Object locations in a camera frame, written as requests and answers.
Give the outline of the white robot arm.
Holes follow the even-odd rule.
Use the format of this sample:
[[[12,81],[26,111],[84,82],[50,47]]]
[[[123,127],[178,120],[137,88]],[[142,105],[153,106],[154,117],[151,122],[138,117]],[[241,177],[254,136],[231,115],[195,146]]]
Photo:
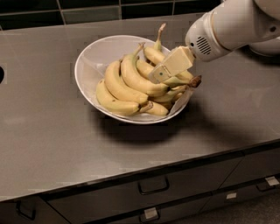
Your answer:
[[[280,0],[225,0],[189,28],[185,45],[172,49],[149,73],[158,84],[190,68],[252,43],[280,35]]]

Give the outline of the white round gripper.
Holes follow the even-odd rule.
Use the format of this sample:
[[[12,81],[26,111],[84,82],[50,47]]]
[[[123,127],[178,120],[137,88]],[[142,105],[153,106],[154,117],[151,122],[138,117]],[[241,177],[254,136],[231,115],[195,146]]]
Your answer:
[[[184,72],[193,66],[195,58],[212,61],[230,53],[215,36],[211,11],[191,25],[185,35],[185,44],[191,50],[187,46],[178,46],[171,50],[149,73],[148,78],[151,82],[158,84]]]

